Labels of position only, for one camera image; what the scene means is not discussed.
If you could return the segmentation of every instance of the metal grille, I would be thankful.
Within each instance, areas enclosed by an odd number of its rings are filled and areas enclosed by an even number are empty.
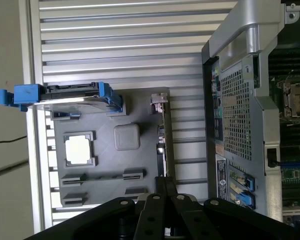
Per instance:
[[[25,6],[30,1],[19,1],[24,6],[21,27],[31,19],[35,83],[68,85],[102,80],[115,90],[170,89],[177,189],[198,201],[206,199],[201,49],[237,1],[31,0],[27,17]],[[28,40],[27,33],[21,36]],[[43,199],[44,228],[48,228],[93,205],[61,205],[54,122],[49,116],[46,121],[42,115],[38,119],[42,196],[34,195],[33,199]],[[37,204],[34,209],[39,212],[39,207]]]
[[[224,150],[251,160],[249,83],[239,70],[221,80]]]

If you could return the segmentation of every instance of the blue plastic clip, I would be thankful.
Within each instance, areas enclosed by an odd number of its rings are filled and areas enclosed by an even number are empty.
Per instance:
[[[27,106],[14,103],[14,94],[6,89],[0,89],[0,105],[19,108],[21,112],[27,112]]]
[[[240,194],[237,194],[237,199],[239,199],[243,204],[251,207],[252,209],[256,208],[256,203],[253,195],[247,191],[243,191]]]
[[[99,84],[98,86],[99,86],[100,97],[106,98],[110,106],[116,107],[119,113],[122,112],[123,111],[122,98],[113,91],[109,83],[104,83],[100,81],[98,84]]]
[[[39,84],[24,84],[14,86],[14,104],[34,104],[40,102]]]

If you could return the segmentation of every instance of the blue drive bracket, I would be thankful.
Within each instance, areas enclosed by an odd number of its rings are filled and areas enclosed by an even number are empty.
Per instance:
[[[113,91],[109,83],[100,81],[98,83],[98,87],[100,97],[107,99],[108,104],[112,107],[117,108],[117,112],[121,113],[123,111],[123,100],[118,94]]]
[[[115,112],[123,111],[123,100],[116,94],[108,83],[98,82],[99,97],[103,98]],[[39,84],[15,85],[14,93],[0,89],[0,105],[19,108],[27,112],[28,107],[41,101],[41,94],[46,93],[46,88]],[[78,113],[60,113],[59,117],[77,117]]]

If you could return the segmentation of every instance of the white wall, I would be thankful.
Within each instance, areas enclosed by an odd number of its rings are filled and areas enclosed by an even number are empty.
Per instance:
[[[0,88],[23,83],[18,0],[0,0]],[[0,106],[0,141],[26,135],[26,115]],[[0,144],[0,167],[28,156],[27,140]],[[0,240],[33,234],[29,167],[0,177]]]

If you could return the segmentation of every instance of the screw hole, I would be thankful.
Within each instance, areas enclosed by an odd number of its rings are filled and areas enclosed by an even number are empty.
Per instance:
[[[202,234],[203,236],[209,236],[209,232],[207,232],[207,231],[201,231],[201,234]]]
[[[176,196],[176,198],[179,199],[179,200],[184,200],[184,199],[185,199],[185,196],[183,196],[183,195],[178,195],[178,196]]]
[[[145,230],[145,235],[151,236],[152,234],[154,234],[154,232],[151,229],[147,229]]]

